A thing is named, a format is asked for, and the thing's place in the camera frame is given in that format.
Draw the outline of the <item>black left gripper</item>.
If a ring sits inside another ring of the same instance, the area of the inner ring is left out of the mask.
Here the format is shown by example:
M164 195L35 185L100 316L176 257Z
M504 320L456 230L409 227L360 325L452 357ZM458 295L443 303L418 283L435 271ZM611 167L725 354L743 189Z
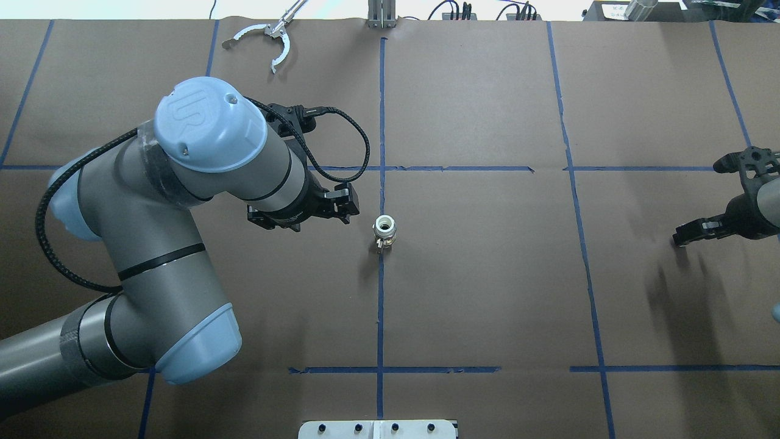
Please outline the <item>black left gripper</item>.
M351 216L358 214L355 204L359 204L359 197L350 182L337 184L329 191L318 179L306 178L302 191L290 205L276 211L248 205L246 219L265 230L281 228L299 232L301 223L312 217L337 218L340 222L349 224Z

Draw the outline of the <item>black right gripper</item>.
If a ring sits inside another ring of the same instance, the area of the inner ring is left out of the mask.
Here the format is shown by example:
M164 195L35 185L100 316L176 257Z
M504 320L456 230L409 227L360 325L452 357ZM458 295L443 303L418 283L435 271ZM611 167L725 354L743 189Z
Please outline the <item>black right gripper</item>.
M722 218L699 218L675 228L672 242L682 248L695 241L721 239L738 235L760 240L778 234L778 227L761 214L757 203L748 194L733 197Z

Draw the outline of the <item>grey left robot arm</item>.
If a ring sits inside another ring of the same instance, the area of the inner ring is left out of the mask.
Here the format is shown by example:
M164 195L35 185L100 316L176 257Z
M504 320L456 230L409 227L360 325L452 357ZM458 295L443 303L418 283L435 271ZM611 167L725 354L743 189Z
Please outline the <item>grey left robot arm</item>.
M228 193L266 230L349 223L359 173L329 175L303 137L329 114L346 116L194 77L152 120L58 169L37 206L38 244L101 296L2 341L2 418L148 369L181 385L231 361L242 336L191 209Z

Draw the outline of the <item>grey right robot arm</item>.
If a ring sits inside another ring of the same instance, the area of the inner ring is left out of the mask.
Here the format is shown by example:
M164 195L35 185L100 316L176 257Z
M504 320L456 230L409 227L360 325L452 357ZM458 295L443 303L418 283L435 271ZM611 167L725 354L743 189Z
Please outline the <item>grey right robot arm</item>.
M733 197L722 214L695 219L675 228L672 242L677 247L685 247L695 241L734 235L757 241L778 235L778 231L779 191L778 179L774 179Z

